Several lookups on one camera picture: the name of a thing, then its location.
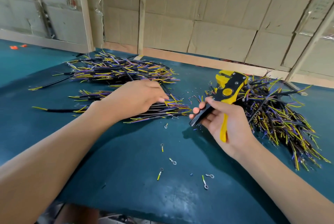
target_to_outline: forearm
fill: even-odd
[[[258,141],[245,146],[237,161],[292,224],[333,222],[334,204],[286,167]]]
[[[35,222],[111,124],[99,123],[94,111],[87,112],[0,167],[4,223]]]

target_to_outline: workbench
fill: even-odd
[[[133,56],[120,52],[113,54]],[[161,62],[178,73],[181,81],[169,87],[192,108],[198,102],[192,98],[191,105],[188,97],[204,95],[208,82],[215,81],[218,72],[167,60],[143,59]],[[30,87],[60,79],[63,76],[55,78],[51,75],[67,70],[65,64],[53,66],[0,88],[0,164],[75,119],[71,113],[48,113],[32,106],[73,108],[82,102],[75,103],[67,96],[77,95],[78,90],[108,90],[103,85],[65,81],[42,90],[28,91]],[[298,110],[319,134],[321,154],[334,161],[334,106],[331,105],[334,90],[311,87],[307,92],[308,96],[297,96],[306,104]],[[259,140],[294,170],[286,148],[276,148],[267,138]],[[177,165],[173,165],[169,158],[177,161]],[[334,167],[320,163],[322,169],[310,172],[302,169],[296,173],[334,201]],[[164,171],[157,181],[161,167]],[[214,175],[213,179],[205,177],[208,190],[204,189],[201,178],[204,174]],[[193,130],[186,116],[115,124],[98,139],[58,200],[172,224],[288,223],[253,178],[220,149],[205,128]]]

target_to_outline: hand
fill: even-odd
[[[148,79],[127,82],[107,97],[91,104],[90,110],[99,110],[99,119],[118,122],[146,112],[156,102],[168,100],[161,86]]]
[[[193,112],[194,114],[197,114],[200,109],[205,107],[206,103],[215,108],[212,113],[201,121],[201,124],[209,130],[219,146],[229,156],[236,159],[237,154],[239,154],[243,148],[247,148],[249,143],[258,143],[248,125],[242,107],[234,104],[217,102],[211,97],[207,97],[205,101],[206,102],[201,102],[199,104],[199,108],[194,108]],[[224,113],[228,116],[228,138],[226,142],[222,142],[220,139],[220,129],[224,121]],[[195,116],[194,114],[190,114],[189,118],[193,119]]]

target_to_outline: black rubber grip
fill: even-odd
[[[190,121],[189,125],[191,127],[198,125],[198,123],[202,121],[202,119],[205,118],[207,115],[209,115],[213,110],[214,108],[212,108],[211,105],[207,103],[205,105],[205,108],[200,110],[199,113],[196,114],[196,116]]]

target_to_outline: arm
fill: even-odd
[[[271,197],[292,223],[333,223],[334,204],[286,167],[253,136],[244,110],[235,105],[206,101],[215,110],[201,123],[220,147],[237,160]],[[224,113],[228,115],[228,140],[220,140]]]
[[[56,198],[94,142],[114,123],[168,96],[156,82],[128,82],[80,117],[0,167],[2,223],[34,223]]]

